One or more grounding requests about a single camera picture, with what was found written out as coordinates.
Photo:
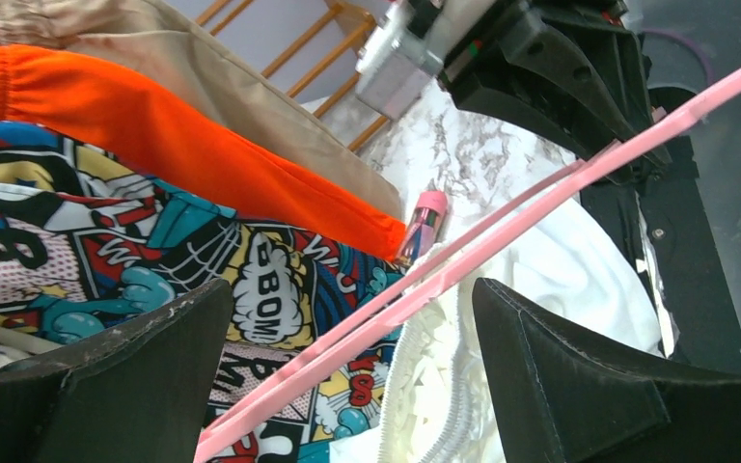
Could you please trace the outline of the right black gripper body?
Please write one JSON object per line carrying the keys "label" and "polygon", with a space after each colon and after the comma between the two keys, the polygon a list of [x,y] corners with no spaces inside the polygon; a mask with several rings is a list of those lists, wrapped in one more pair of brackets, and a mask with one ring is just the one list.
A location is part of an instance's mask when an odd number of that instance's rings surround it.
{"label": "right black gripper body", "polygon": [[648,65],[626,1],[492,1],[449,52],[456,106],[524,128],[646,128]]}

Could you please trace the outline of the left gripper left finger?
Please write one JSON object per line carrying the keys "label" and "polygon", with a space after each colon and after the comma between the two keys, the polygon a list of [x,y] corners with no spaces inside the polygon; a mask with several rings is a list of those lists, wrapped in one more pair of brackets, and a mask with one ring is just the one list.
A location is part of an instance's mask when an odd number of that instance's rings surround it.
{"label": "left gripper left finger", "polygon": [[0,369],[0,462],[189,462],[233,308],[215,280]]}

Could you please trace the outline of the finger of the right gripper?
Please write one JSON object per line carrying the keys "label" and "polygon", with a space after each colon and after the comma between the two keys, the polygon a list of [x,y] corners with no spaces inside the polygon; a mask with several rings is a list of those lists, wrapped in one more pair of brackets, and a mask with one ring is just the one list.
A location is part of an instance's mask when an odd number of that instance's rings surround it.
{"label": "finger of the right gripper", "polygon": [[[650,110],[648,101],[644,100],[625,112],[606,96],[594,112],[592,107],[553,86],[542,100],[541,112],[552,124],[552,131],[544,136],[579,158],[590,160],[613,142],[628,141],[641,129],[651,127]],[[615,184],[640,183],[663,174],[670,164],[672,156],[668,149],[659,146],[615,169],[606,179]]]}

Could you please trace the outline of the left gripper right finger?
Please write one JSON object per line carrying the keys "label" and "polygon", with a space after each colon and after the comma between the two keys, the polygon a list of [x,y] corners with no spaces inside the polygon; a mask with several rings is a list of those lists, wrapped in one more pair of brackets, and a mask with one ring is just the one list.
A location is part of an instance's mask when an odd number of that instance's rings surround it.
{"label": "left gripper right finger", "polygon": [[509,462],[741,462],[741,376],[634,349],[480,278],[474,319]]}

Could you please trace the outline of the pink hanger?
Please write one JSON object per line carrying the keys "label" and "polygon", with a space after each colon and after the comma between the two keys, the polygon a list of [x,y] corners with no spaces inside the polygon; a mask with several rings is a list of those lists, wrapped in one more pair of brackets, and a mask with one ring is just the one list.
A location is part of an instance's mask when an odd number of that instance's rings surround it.
{"label": "pink hanger", "polygon": [[201,434],[197,462],[207,462],[306,393],[430,300],[490,260],[558,206],[609,173],[682,134],[741,95],[741,68],[697,94],[631,140],[589,161],[573,162],[478,221],[458,239],[408,271],[277,370]]}

